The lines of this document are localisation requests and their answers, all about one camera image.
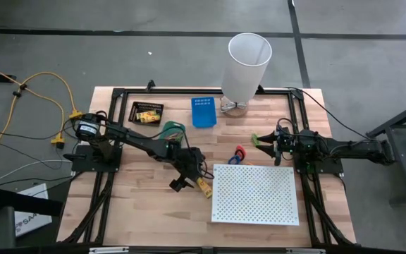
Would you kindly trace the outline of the white printed paper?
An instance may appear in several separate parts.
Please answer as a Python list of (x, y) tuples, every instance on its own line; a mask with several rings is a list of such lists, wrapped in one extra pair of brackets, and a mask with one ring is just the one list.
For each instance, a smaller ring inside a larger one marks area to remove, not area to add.
[[(18, 192), (21, 195), (35, 196), (36, 198), (48, 199), (47, 185), (45, 183)], [(25, 235), (52, 223), (49, 215), (40, 215), (31, 212), (14, 212), (16, 237)]]

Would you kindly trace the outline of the silver bracket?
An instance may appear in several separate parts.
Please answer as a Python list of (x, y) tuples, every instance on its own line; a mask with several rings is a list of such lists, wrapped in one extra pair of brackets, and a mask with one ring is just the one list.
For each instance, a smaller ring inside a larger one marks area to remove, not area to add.
[(317, 248), (287, 248), (285, 254), (326, 254), (326, 251)]
[(129, 253), (129, 247), (113, 246), (113, 247), (98, 247), (90, 248), (88, 254), (125, 254)]

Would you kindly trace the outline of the blue slotted plastic basket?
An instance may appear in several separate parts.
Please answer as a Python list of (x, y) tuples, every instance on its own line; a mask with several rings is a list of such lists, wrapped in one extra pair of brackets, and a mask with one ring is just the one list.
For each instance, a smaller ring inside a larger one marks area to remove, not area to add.
[(216, 125), (216, 107), (213, 97), (191, 99), (192, 125), (195, 128), (211, 128)]

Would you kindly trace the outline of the black slotted plastic basket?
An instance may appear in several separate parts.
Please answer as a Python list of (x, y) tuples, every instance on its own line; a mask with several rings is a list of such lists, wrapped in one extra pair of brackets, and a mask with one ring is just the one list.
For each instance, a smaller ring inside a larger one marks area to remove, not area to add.
[(162, 119), (162, 115), (164, 112), (164, 106), (162, 104), (156, 104), (156, 103), (151, 103), (151, 102), (133, 102), (128, 120), (129, 120), (129, 122), (132, 122), (132, 123), (138, 124), (138, 125), (157, 127), (160, 125), (161, 119), (159, 121), (156, 121), (153, 123), (141, 123), (140, 120), (136, 119), (136, 113), (144, 112), (144, 111), (151, 111), (151, 110), (154, 110), (156, 112), (156, 114), (161, 116), (161, 119)]

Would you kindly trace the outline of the teal plastic bin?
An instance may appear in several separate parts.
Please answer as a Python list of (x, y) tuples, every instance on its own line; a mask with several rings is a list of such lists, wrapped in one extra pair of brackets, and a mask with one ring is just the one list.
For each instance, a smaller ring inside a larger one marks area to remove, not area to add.
[(183, 124), (175, 122), (175, 121), (167, 121), (159, 136), (159, 139), (161, 140), (161, 142), (159, 143), (159, 147), (165, 148), (170, 143), (175, 143), (176, 145), (181, 147), (182, 141), (184, 138), (182, 139), (181, 142), (176, 142), (176, 141), (171, 141), (171, 140), (166, 139), (167, 135), (174, 133), (174, 132), (182, 132), (185, 136), (185, 126)]

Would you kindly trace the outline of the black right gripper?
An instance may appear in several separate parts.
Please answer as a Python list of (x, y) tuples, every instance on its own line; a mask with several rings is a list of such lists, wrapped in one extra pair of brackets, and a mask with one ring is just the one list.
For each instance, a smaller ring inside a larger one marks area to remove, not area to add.
[(259, 145), (259, 149), (271, 158), (275, 158), (275, 165), (279, 166), (284, 152), (292, 154), (295, 150), (295, 137), (289, 133), (287, 127), (277, 126), (271, 134), (258, 136), (257, 140), (263, 143), (276, 145)]

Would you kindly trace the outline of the black aluminium table frame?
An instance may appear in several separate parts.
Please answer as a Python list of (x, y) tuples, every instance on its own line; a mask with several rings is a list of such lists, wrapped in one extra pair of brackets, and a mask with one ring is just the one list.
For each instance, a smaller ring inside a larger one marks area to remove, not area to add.
[[(251, 135), (266, 135), (277, 123), (297, 120), (324, 136), (331, 134), (324, 99), (319, 89), (308, 89), (304, 99), (287, 95), (280, 88), (268, 88), (255, 96), (241, 118), (218, 114), (212, 128), (192, 125), (194, 97), (220, 99), (215, 87), (155, 87), (146, 92), (132, 87), (121, 95), (117, 87), (96, 87), (90, 111), (119, 113), (121, 102), (156, 102), (164, 105), (164, 120), (186, 127), (190, 144), (199, 147), (208, 165), (224, 164), (238, 145), (245, 147), (247, 161), (271, 165), (273, 160), (253, 147)], [(104, 244), (107, 246), (186, 246), (186, 247), (308, 247), (311, 244), (302, 189), (296, 190), (299, 223), (296, 226), (214, 223), (211, 201), (199, 188), (170, 189), (177, 176), (167, 164), (149, 158), (143, 151), (126, 146), (109, 201)]]

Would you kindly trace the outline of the white perforated metal shelf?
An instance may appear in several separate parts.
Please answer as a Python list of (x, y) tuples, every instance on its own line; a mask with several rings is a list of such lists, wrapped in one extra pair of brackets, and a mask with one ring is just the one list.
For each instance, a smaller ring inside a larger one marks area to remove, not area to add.
[(215, 164), (213, 223), (298, 226), (292, 167)]

